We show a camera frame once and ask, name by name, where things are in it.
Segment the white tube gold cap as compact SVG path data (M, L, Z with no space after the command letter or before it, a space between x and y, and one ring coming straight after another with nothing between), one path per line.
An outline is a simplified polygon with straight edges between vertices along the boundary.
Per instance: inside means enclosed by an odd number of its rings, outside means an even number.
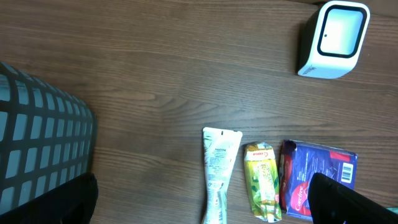
M242 132L205 127L203 131L206 212L203 224L227 223L227 191Z

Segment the green yellow drink pouch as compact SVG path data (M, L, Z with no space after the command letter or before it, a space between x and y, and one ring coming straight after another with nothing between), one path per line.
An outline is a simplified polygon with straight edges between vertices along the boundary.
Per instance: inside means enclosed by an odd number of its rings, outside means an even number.
M273 147L265 142L248 144L244 171L253 215L268 223L280 221L279 175Z

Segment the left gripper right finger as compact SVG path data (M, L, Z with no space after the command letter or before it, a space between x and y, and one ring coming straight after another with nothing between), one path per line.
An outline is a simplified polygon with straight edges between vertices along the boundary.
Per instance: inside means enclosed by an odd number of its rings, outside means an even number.
M397 214L321 173L310 181L308 202L314 224L397 224Z

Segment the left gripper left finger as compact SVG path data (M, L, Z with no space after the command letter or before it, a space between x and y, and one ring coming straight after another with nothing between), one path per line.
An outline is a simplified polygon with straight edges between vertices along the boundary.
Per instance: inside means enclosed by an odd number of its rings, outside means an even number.
M1 215L1 223L89 223L98 199L93 173L84 173Z

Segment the teal wipes packet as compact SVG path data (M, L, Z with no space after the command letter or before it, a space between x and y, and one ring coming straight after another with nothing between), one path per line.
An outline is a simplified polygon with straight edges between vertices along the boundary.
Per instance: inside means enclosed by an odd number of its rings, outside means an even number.
M398 214L398 207L389 207L387 208L388 210L390 210L391 212Z

